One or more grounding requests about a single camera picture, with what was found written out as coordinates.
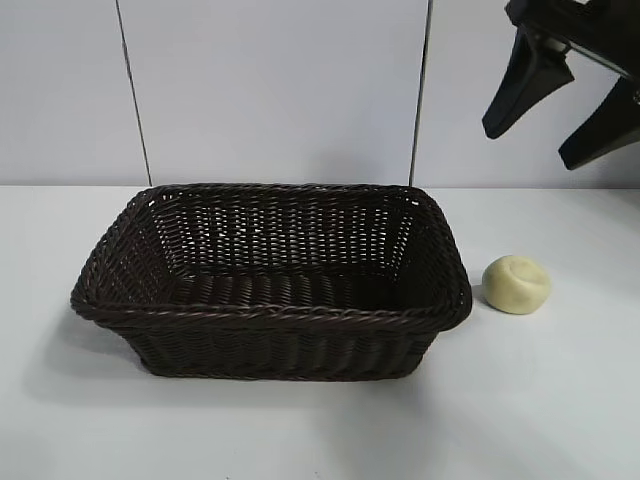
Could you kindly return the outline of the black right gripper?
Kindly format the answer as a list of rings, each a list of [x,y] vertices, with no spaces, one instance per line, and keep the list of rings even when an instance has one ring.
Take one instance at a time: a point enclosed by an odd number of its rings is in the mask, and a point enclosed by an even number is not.
[[[482,118],[488,138],[499,138],[534,105],[574,81],[566,62],[571,47],[626,79],[615,83],[561,145],[565,167],[575,170],[639,141],[639,85],[629,81],[639,78],[638,1],[510,1],[505,12],[519,27]]]

